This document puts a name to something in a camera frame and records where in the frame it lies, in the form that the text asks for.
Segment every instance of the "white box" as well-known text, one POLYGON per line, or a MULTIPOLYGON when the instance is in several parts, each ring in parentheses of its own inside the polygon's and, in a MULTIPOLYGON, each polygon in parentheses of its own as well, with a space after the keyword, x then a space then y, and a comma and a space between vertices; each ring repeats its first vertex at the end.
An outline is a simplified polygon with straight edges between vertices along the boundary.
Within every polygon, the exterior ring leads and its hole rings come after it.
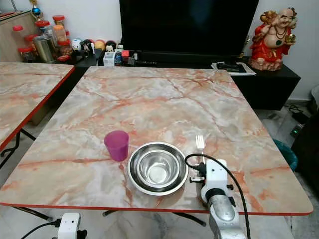
POLYGON ((62 216, 58 239, 76 239, 81 215, 79 213, 65 213, 62 216))
POLYGON ((115 52, 113 52, 113 51, 105 52, 105 55, 103 57, 103 65, 104 66, 114 66, 114 58, 115 58, 115 52))

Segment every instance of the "electrical cable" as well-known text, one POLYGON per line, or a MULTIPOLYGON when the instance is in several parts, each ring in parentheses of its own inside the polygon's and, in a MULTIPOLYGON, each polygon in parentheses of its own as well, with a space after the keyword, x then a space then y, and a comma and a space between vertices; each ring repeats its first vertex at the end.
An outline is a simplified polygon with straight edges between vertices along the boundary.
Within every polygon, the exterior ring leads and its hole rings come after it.
POLYGON ((297 112, 303 113, 304 111, 300 110, 299 108, 306 108, 307 106, 297 106, 297 105, 292 104, 292 105, 285 105, 285 107, 287 107, 288 110, 292 113, 297 113, 297 112))
POLYGON ((244 198, 244 193, 243 193, 243 190, 241 189, 239 183, 237 182, 236 178, 234 177, 234 175, 231 173, 231 171, 229 171, 228 168, 226 168, 221 162, 219 162, 217 159, 211 157, 211 156, 208 156, 206 154, 201 154, 201 153, 193 153, 193 154, 190 154, 188 156, 186 156, 185 158, 185 164, 192 168, 192 169, 195 169, 197 171, 199 170, 202 170, 203 169, 203 166, 204 164, 203 163, 200 163, 199 166, 193 166, 193 165, 190 165, 188 163, 188 159, 191 158, 191 157, 196 157, 196 156, 201 156, 201 157, 206 157, 206 158, 209 158, 213 161, 215 161, 216 163, 218 163, 222 168, 224 168, 226 170, 226 172, 229 174, 229 176, 233 179, 233 181, 235 182, 238 190, 239 190, 239 193, 240 193, 240 197, 241 197, 241 200, 243 202, 243 208, 244 208, 244 214, 245 214, 245 222, 246 222, 246 231, 247 231, 247 239, 250 239, 250 228, 249 228, 249 219, 248 219, 248 212, 247 212, 247 207, 246 207, 246 201, 245 201, 245 198, 244 198))
POLYGON ((42 228, 44 226, 53 225, 56 228, 58 228, 60 226, 60 223, 61 223, 61 219, 57 219, 57 220, 55 220, 53 222, 41 224, 41 225, 37 226, 36 228, 33 228, 31 231, 29 231, 27 234, 25 234, 21 239, 25 239, 28 235, 33 233, 35 230, 38 230, 39 228, 42 228))

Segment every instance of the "pink marble pattern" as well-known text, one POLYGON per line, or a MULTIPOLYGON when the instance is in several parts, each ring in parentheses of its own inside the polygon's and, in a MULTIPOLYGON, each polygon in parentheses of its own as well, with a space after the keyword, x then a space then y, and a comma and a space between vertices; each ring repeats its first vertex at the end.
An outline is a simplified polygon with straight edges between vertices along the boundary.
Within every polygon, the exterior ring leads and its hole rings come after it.
POLYGON ((0 62, 0 151, 10 134, 71 70, 70 65, 0 62))
MULTIPOLYGON (((257 215, 305 215, 312 205, 266 129, 224 72, 90 67, 0 190, 4 205, 204 212, 189 181, 173 194, 138 191, 128 159, 110 159, 106 133, 130 135, 129 154, 150 141, 225 159, 257 215)), ((237 190, 234 198, 242 204, 237 190)))

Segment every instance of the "television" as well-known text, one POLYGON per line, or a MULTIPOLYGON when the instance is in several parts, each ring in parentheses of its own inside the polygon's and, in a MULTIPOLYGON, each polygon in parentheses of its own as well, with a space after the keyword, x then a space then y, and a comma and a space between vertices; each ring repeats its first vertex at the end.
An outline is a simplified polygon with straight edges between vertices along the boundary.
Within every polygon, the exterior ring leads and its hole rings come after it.
POLYGON ((238 56, 258 0, 120 0, 125 49, 238 56))

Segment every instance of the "purple plastic cup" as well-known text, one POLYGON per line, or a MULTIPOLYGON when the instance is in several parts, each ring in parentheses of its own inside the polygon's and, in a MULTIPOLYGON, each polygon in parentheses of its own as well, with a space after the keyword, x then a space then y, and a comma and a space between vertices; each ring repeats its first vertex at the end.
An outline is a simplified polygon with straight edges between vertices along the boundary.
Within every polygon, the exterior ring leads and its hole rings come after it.
POLYGON ((104 138, 104 144, 115 161, 123 161, 129 153, 129 135, 121 130, 108 133, 104 138))

